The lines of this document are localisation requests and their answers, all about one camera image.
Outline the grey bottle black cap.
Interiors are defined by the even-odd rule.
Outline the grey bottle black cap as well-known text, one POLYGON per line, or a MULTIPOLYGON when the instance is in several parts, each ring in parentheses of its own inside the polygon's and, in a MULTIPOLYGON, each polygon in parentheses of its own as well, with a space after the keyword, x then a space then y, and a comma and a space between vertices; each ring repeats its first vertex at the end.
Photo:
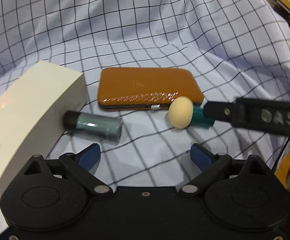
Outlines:
POLYGON ((67 111, 63 126, 70 132, 84 132, 95 137, 118 142, 122 134, 122 120, 109 116, 67 111))

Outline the brown leather wallet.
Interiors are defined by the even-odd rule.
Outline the brown leather wallet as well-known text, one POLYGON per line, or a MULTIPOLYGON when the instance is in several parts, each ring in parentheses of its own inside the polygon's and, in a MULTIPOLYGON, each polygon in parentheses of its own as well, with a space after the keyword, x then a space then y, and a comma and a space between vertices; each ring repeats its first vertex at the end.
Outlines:
POLYGON ((168 109, 180 96, 196 105, 204 100, 186 69, 110 67, 101 72, 97 101, 106 111, 168 109))

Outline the beige teal makeup sponge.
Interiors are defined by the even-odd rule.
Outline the beige teal makeup sponge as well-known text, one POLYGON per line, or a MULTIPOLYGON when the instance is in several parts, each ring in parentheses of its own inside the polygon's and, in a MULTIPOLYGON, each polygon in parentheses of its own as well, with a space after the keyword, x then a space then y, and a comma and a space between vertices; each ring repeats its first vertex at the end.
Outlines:
POLYGON ((215 120, 204 116, 202 108, 185 96, 178 97, 171 103, 167 116, 169 123, 177 129, 189 126, 212 127, 215 123, 215 120))

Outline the white vivo phone box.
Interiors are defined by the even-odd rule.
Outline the white vivo phone box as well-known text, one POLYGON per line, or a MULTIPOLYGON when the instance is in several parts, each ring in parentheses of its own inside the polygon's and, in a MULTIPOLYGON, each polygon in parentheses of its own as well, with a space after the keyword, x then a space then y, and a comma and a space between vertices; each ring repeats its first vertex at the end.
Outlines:
POLYGON ((32 155, 46 157, 62 135, 66 111, 87 103, 81 72, 40 61, 0 97, 0 198, 32 155))

